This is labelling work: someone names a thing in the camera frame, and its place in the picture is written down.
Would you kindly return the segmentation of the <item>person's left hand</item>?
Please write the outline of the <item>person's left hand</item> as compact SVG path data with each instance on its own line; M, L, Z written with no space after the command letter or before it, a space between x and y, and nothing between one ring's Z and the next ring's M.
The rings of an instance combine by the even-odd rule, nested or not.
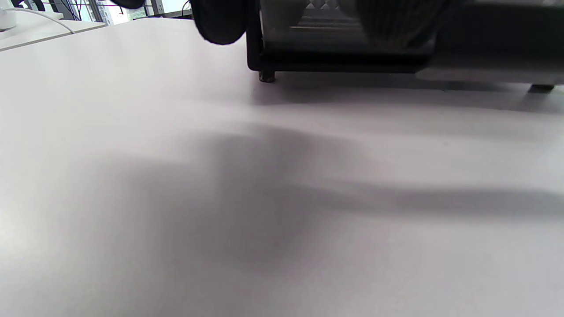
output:
M201 36L214 44L236 42L250 24L253 0L192 0L192 18ZM401 50L429 40L464 5L463 0L340 0L345 14L358 18L377 48Z

